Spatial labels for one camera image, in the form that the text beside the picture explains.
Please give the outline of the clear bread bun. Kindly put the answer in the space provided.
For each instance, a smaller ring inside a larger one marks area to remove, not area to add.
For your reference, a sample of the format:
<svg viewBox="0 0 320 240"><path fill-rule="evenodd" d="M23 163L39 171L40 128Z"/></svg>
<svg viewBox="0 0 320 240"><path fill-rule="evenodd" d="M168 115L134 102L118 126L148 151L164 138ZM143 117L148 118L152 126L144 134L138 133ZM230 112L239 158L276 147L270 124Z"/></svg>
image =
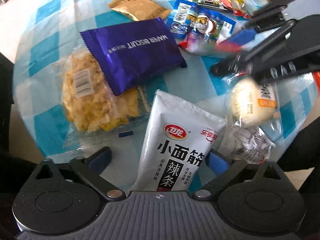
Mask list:
<svg viewBox="0 0 320 240"><path fill-rule="evenodd" d="M275 84L257 84L251 77L231 77L228 91L228 118L234 128L264 125L280 118Z"/></svg>

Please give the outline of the blue snack packet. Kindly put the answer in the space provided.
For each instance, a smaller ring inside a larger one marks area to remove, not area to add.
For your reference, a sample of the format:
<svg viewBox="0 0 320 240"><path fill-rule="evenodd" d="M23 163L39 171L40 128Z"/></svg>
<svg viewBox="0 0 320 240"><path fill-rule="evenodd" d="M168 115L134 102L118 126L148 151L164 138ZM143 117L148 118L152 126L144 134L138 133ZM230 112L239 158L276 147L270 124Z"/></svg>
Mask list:
<svg viewBox="0 0 320 240"><path fill-rule="evenodd" d="M189 34L204 38L204 42L220 42L230 37L236 22L231 18L194 2L176 0L167 18L167 27L175 38Z"/></svg>

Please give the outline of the red white blue packet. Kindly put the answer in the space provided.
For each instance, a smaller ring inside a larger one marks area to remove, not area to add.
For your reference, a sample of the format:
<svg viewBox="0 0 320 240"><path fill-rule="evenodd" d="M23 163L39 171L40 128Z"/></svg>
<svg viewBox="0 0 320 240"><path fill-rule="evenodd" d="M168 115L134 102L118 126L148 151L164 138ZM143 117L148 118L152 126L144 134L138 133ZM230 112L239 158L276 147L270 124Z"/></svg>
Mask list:
<svg viewBox="0 0 320 240"><path fill-rule="evenodd" d="M218 41L213 35L191 31L178 46L189 54L219 56L237 53L241 47L254 40L257 32L253 28L242 29L229 38Z"/></svg>

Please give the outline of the white spicy strip packet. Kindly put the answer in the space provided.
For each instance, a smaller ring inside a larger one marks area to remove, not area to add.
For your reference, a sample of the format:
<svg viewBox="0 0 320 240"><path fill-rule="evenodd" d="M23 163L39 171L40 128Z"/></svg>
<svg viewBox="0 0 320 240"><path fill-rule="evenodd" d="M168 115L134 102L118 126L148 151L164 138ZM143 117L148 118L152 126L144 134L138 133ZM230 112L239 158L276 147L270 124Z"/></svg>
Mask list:
<svg viewBox="0 0 320 240"><path fill-rule="evenodd" d="M131 189L187 190L225 126L223 118L157 90Z"/></svg>

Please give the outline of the clear bag yellow crisps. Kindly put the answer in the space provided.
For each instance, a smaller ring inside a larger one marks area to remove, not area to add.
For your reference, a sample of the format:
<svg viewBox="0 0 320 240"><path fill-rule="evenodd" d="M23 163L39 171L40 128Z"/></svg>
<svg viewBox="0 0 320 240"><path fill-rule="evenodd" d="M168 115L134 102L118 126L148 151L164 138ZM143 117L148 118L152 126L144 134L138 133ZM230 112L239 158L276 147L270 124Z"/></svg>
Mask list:
<svg viewBox="0 0 320 240"><path fill-rule="evenodd" d="M83 46L59 62L61 105L69 122L64 146L102 140L112 130L140 124L151 110L144 88L114 95L93 55Z"/></svg>

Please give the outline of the purple wafer biscuit packet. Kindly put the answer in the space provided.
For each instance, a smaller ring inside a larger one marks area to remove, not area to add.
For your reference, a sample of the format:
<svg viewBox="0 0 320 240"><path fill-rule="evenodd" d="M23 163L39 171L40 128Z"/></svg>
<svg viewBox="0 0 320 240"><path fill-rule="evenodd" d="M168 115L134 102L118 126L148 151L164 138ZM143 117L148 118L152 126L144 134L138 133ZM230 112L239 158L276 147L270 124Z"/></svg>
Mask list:
<svg viewBox="0 0 320 240"><path fill-rule="evenodd" d="M160 17L89 29L80 35L116 96L168 70L187 67Z"/></svg>

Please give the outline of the clear white printed packet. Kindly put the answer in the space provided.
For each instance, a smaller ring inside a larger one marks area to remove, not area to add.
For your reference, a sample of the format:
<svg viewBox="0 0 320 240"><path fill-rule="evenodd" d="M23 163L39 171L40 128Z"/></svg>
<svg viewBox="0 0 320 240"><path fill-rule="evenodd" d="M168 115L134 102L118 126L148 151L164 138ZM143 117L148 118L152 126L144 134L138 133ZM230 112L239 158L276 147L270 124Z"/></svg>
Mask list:
<svg viewBox="0 0 320 240"><path fill-rule="evenodd" d="M260 127L250 127L226 133L217 151L225 157L239 157L250 164L261 164L270 158L275 146Z"/></svg>

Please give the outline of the gold foil snack packet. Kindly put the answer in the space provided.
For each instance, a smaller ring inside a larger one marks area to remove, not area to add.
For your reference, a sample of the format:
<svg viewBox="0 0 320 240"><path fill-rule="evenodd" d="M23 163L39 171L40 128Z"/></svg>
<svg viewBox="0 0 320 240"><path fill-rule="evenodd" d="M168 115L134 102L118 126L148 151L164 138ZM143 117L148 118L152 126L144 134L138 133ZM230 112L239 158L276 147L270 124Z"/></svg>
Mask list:
<svg viewBox="0 0 320 240"><path fill-rule="evenodd" d="M171 13L170 9L152 0L114 0L107 6L133 21L151 20L158 17L165 19Z"/></svg>

